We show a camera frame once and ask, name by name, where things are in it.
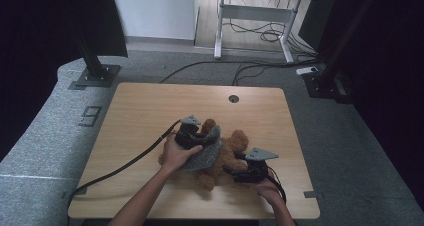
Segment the white floor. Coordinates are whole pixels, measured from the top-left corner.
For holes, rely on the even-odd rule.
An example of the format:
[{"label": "white floor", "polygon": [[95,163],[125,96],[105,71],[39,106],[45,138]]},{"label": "white floor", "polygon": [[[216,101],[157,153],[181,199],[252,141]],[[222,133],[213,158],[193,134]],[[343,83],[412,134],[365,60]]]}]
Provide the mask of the white floor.
[{"label": "white floor", "polygon": [[[199,47],[214,47],[215,34],[218,27],[218,13],[217,6],[219,0],[199,0],[199,17],[196,31],[195,45]],[[305,13],[309,7],[311,0],[302,0],[299,6],[295,23],[292,32],[297,39],[301,40],[297,34],[303,22]],[[292,8],[296,0],[225,0],[225,3],[248,5],[257,7],[277,7],[278,8]],[[224,24],[229,23],[229,19],[224,19]],[[270,22],[250,21],[250,20],[231,20],[233,24],[239,25],[246,29],[256,29],[269,24]],[[274,30],[282,31],[283,27],[273,24]],[[269,26],[261,29],[260,31],[270,30]],[[251,49],[260,51],[282,51],[280,43],[266,42],[261,40],[261,35],[252,32],[237,33],[230,25],[224,25],[222,28],[223,34],[223,48],[232,49]],[[268,39],[275,39],[273,36],[267,37]]]}]

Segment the black stand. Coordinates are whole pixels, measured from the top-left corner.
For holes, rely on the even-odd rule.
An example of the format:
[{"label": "black stand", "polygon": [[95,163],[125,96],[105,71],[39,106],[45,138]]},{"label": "black stand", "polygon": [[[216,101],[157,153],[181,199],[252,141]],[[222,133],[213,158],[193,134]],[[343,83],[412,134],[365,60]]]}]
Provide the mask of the black stand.
[{"label": "black stand", "polygon": [[80,25],[75,12],[66,2],[67,10],[67,22],[69,24],[69,30],[71,31],[78,50],[80,51],[85,64],[86,69],[82,72],[81,76],[77,81],[71,83],[68,89],[71,90],[84,90],[86,87],[106,87],[109,88],[112,85],[115,76],[119,73],[119,65],[102,65],[95,54],[92,53],[90,47],[87,45],[84,34],[81,31]]},{"label": "black stand", "polygon": [[351,104],[348,92],[346,92],[343,82],[338,77],[331,80],[329,84],[325,84],[325,78],[318,73],[304,74],[302,77],[309,97],[334,99],[337,103]]},{"label": "black stand", "polygon": [[328,98],[335,99],[338,103],[351,103],[348,93],[343,88],[344,85],[342,81],[338,78],[339,67],[337,67],[337,65],[343,65],[343,63],[340,62],[340,55],[343,50],[345,50],[346,44],[351,39],[352,34],[357,29],[358,24],[361,22],[373,1],[374,0],[364,0],[364,3],[359,8],[347,32],[340,40],[337,49],[333,52],[323,74],[305,74],[303,76],[311,98]]},{"label": "black stand", "polygon": [[119,65],[102,65],[97,56],[91,54],[84,38],[80,35],[78,48],[84,58],[86,69],[77,81],[72,82],[68,89],[84,90],[87,87],[105,87],[112,85],[115,76],[119,73]]}]

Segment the brown teddy bear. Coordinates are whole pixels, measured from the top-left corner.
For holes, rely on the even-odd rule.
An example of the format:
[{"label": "brown teddy bear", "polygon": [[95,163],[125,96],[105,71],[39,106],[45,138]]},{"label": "brown teddy bear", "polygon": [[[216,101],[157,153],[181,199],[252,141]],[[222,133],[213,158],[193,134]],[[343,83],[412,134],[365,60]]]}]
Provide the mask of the brown teddy bear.
[{"label": "brown teddy bear", "polygon": [[[202,125],[201,133],[208,134],[215,125],[215,120],[207,119]],[[243,152],[247,149],[249,139],[246,134],[242,130],[235,130],[230,137],[221,138],[221,140],[222,147],[215,163],[210,168],[199,170],[199,184],[209,191],[212,191],[215,187],[216,179],[225,173],[222,168],[223,165],[230,166],[233,170],[237,171],[247,170],[247,165],[234,156],[234,152]],[[159,156],[158,161],[162,165],[162,155]]]}]

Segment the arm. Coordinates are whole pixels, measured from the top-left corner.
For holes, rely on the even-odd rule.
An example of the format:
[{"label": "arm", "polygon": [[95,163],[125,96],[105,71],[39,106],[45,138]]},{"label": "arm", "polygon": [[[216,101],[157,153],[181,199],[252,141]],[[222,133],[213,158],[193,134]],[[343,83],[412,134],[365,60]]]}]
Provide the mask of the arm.
[{"label": "arm", "polygon": [[170,134],[164,145],[162,167],[122,207],[109,225],[142,225],[168,178],[183,166],[191,155],[201,149],[202,146],[198,145],[190,150],[184,150],[175,142],[175,134]]},{"label": "arm", "polygon": [[258,184],[248,184],[251,188],[258,191],[258,194],[265,198],[265,200],[271,205],[274,210],[275,221],[277,226],[295,226],[295,223],[284,203],[283,198],[277,189],[277,187],[271,183],[268,179]]}]

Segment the handheld controller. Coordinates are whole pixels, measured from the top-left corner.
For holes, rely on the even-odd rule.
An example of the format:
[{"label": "handheld controller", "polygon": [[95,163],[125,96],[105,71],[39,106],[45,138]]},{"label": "handheld controller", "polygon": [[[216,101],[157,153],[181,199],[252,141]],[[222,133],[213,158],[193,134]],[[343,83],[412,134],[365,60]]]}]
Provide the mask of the handheld controller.
[{"label": "handheld controller", "polygon": [[208,134],[197,133],[201,125],[194,115],[181,120],[181,126],[175,135],[175,142],[184,149],[191,149],[196,145],[209,146],[214,144],[220,137],[220,128],[218,125],[212,128]]},{"label": "handheld controller", "polygon": [[287,202],[286,193],[283,187],[268,173],[268,165],[266,159],[278,158],[277,154],[268,152],[263,149],[253,148],[248,154],[236,152],[234,153],[236,159],[245,160],[247,163],[247,170],[236,171],[228,165],[223,165],[224,171],[233,176],[236,183],[259,183],[265,179],[270,180],[280,191],[281,197],[284,202]]}]

